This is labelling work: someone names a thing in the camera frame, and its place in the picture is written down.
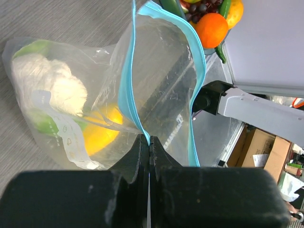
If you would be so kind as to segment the toy cauliflower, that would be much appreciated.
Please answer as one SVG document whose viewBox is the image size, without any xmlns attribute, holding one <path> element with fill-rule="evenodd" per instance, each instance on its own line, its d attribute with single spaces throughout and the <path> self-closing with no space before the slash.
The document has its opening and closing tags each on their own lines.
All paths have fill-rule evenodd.
<svg viewBox="0 0 304 228">
<path fill-rule="evenodd" d="M 11 62 L 11 76 L 21 110 L 43 134 L 51 135 L 52 119 L 34 107 L 31 95 L 36 90 L 51 93 L 50 105 L 56 111 L 82 116 L 87 101 L 87 89 L 62 60 L 47 58 L 50 42 L 36 40 L 17 51 Z"/>
</svg>

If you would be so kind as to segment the toy orange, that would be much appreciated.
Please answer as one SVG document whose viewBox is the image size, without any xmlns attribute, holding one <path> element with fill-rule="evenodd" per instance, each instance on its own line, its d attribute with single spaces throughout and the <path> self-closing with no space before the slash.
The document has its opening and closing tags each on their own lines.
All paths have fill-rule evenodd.
<svg viewBox="0 0 304 228">
<path fill-rule="evenodd" d="M 228 32 L 226 19 L 218 13 L 204 15 L 195 26 L 201 44 L 205 49 L 217 47 Z"/>
</svg>

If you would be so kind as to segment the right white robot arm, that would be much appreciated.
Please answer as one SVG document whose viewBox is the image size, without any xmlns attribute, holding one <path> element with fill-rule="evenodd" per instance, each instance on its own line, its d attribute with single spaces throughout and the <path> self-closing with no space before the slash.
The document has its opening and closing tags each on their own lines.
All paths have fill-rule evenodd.
<svg viewBox="0 0 304 228">
<path fill-rule="evenodd" d="M 204 85 L 192 112 L 234 118 L 304 147 L 304 112 L 248 94 L 223 81 Z"/>
</svg>

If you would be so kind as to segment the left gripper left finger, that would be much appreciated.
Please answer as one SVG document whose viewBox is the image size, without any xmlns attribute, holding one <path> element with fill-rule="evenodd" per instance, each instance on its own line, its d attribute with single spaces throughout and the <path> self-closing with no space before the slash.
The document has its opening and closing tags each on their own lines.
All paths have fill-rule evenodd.
<svg viewBox="0 0 304 228">
<path fill-rule="evenodd" d="M 148 204 L 144 135 L 106 171 L 25 171 L 0 199 L 3 228 L 144 228 Z"/>
</svg>

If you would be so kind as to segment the yellow toy mango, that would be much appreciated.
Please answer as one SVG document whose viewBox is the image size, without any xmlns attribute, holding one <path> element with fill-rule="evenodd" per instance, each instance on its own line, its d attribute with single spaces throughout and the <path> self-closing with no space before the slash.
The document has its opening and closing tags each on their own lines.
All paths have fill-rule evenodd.
<svg viewBox="0 0 304 228">
<path fill-rule="evenodd" d="M 119 131 L 109 129 L 110 124 L 104 119 L 122 124 L 123 116 L 116 104 L 101 107 L 99 110 L 91 111 L 85 119 L 89 122 L 82 130 L 85 149 L 89 156 L 93 156 L 112 143 L 119 134 Z"/>
</svg>

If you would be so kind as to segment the clear zip top bag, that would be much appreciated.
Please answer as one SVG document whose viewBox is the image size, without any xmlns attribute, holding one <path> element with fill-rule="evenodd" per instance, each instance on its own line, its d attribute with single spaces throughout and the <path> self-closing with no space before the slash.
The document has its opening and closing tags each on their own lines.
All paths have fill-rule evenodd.
<svg viewBox="0 0 304 228">
<path fill-rule="evenodd" d="M 25 117 L 28 127 L 44 153 L 66 169 L 106 170 L 131 148 L 137 135 L 156 136 L 165 151 L 183 166 L 199 166 L 192 126 L 192 107 L 204 82 L 206 60 L 194 28 L 153 1 L 133 8 L 132 20 L 119 41 L 107 47 L 76 46 L 50 40 L 47 58 L 66 62 L 87 89 L 83 115 L 56 111 L 51 93 L 36 90 L 31 95 L 35 108 L 53 121 L 52 134 L 40 133 Z M 13 38 L 2 54 L 8 77 L 13 55 L 41 39 Z M 82 130 L 91 111 L 116 104 L 123 123 L 110 124 L 119 131 L 116 139 L 93 156 L 86 152 Z"/>
</svg>

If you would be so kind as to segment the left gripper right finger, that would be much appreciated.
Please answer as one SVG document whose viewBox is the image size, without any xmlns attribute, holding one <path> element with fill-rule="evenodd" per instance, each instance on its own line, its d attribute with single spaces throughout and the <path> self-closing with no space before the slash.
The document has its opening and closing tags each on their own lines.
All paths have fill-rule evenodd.
<svg viewBox="0 0 304 228">
<path fill-rule="evenodd" d="M 153 228 L 287 227 L 290 213 L 267 171 L 184 167 L 150 141 Z"/>
</svg>

